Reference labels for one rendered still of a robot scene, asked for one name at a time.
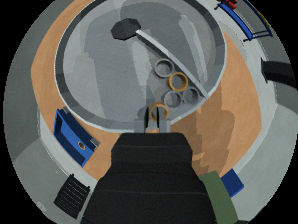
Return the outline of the blue crate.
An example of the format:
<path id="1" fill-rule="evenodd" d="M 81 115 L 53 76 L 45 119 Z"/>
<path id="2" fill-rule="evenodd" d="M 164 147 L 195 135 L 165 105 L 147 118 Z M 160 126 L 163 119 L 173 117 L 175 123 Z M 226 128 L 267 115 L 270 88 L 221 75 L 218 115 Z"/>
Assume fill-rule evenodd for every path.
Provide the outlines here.
<path id="1" fill-rule="evenodd" d="M 82 168 L 100 144 L 78 123 L 66 106 L 56 110 L 53 135 Z M 79 147 L 79 141 L 86 147 L 85 150 Z"/>

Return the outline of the bronze bushing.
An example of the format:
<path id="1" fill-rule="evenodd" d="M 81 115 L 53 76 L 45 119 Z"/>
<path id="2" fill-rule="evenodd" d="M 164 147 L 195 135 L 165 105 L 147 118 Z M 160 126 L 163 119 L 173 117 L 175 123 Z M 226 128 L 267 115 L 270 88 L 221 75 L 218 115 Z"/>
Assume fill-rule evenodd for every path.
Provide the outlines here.
<path id="1" fill-rule="evenodd" d="M 86 147 L 80 141 L 78 142 L 78 144 L 79 144 L 79 146 L 80 146 L 81 149 L 83 149 L 83 150 L 86 149 Z"/>
<path id="2" fill-rule="evenodd" d="M 182 85 L 181 85 L 181 87 L 178 88 L 178 89 L 175 89 L 175 88 L 172 86 L 172 84 L 171 84 L 171 79 L 172 79 L 172 77 L 173 77 L 174 75 L 175 75 L 175 76 L 179 76 L 179 77 L 181 78 L 181 80 L 182 80 Z M 168 79 L 167 79 L 167 85 L 168 85 L 168 87 L 169 87 L 171 90 L 181 92 L 181 91 L 184 91 L 184 90 L 187 88 L 187 86 L 188 86 L 188 79 L 187 79 L 187 77 L 185 76 L 185 74 L 183 74 L 183 73 L 181 73 L 181 72 L 176 72 L 176 73 L 173 73 L 171 76 L 168 77 Z"/>
<path id="3" fill-rule="evenodd" d="M 153 113 L 152 113 L 152 110 L 157 107 L 157 106 L 161 106 L 161 107 L 164 107 L 165 108 L 165 118 L 168 118 L 169 116 L 169 111 L 167 109 L 167 107 L 164 105 L 164 103 L 162 102 L 155 102 L 151 105 L 151 108 L 150 108 L 150 118 L 154 121 L 154 122 L 157 122 L 157 116 L 155 116 Z"/>

